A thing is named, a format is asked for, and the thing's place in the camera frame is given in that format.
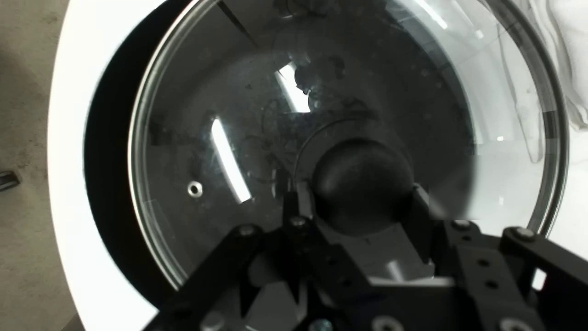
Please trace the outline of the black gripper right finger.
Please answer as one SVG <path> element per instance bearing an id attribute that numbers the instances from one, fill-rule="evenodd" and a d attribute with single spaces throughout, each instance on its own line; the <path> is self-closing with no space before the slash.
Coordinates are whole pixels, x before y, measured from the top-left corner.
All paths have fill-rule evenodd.
<path id="1" fill-rule="evenodd" d="M 522 227 L 487 236 L 416 186 L 403 228 L 434 274 L 451 278 L 475 331 L 588 331 L 588 262 Z"/>

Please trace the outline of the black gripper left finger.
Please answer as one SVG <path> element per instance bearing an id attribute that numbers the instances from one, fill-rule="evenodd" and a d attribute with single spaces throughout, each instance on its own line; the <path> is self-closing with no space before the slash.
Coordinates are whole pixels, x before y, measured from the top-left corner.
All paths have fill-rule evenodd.
<path id="1" fill-rule="evenodd" d="M 331 245 L 300 214 L 300 197 L 289 193 L 278 230 L 263 232 L 254 225 L 234 228 L 146 331 L 195 331 L 234 285 L 239 287 L 239 317 L 245 319 L 271 284 L 285 284 L 295 302 L 300 302 L 302 287 L 309 291 L 307 313 L 293 331 L 309 331 L 320 320 L 335 331 L 361 331 L 366 326 L 363 298 L 368 296 L 368 278 L 344 247 Z"/>

